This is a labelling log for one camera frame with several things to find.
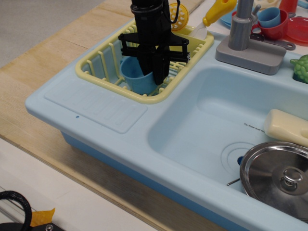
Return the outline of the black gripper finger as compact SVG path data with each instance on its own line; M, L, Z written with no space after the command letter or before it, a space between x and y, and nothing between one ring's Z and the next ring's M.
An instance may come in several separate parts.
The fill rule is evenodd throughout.
M153 53L138 53L137 59L143 75L147 75L153 71Z
M169 57L163 51L156 51L152 58L153 76L156 85L163 83L169 74Z

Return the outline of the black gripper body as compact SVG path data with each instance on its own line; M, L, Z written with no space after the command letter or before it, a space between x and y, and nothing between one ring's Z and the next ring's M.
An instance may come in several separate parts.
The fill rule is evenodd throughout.
M189 40L176 36L171 31L171 25L180 15L180 1L177 1L175 18L170 17L167 0L133 0L130 6L135 17L137 31L120 34L124 56L147 57L155 54L170 61L188 62Z

